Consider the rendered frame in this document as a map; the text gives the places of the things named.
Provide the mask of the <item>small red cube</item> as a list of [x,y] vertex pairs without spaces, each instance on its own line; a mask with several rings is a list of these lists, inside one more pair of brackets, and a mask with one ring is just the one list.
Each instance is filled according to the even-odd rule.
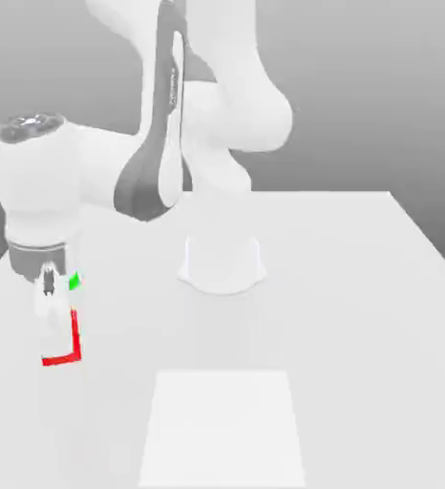
[[78,325],[77,311],[74,308],[71,308],[70,315],[71,315],[72,351],[65,355],[58,355],[52,357],[42,356],[41,361],[44,367],[65,365],[68,363],[78,362],[82,359],[80,329]]

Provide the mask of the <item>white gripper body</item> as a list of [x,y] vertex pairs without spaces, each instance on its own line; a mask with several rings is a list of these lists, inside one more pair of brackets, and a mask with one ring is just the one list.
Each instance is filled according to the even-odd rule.
[[72,328],[68,290],[56,273],[42,273],[34,285],[33,310],[43,357],[72,351]]

